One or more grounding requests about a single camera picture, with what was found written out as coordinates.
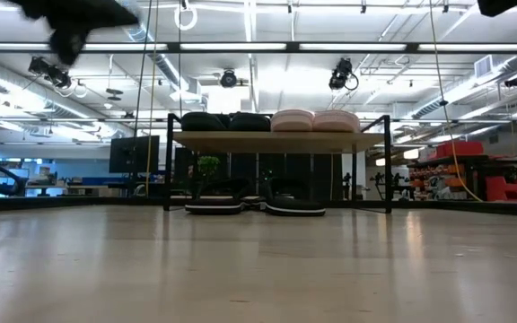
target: television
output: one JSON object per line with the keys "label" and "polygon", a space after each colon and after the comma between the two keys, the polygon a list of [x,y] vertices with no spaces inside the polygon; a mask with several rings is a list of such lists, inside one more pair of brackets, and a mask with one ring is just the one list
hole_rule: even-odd
{"label": "television", "polygon": [[[158,135],[151,136],[151,162],[149,172],[155,172],[159,167]],[[109,158],[110,173],[147,172],[149,156],[149,137],[122,138],[111,140]]]}

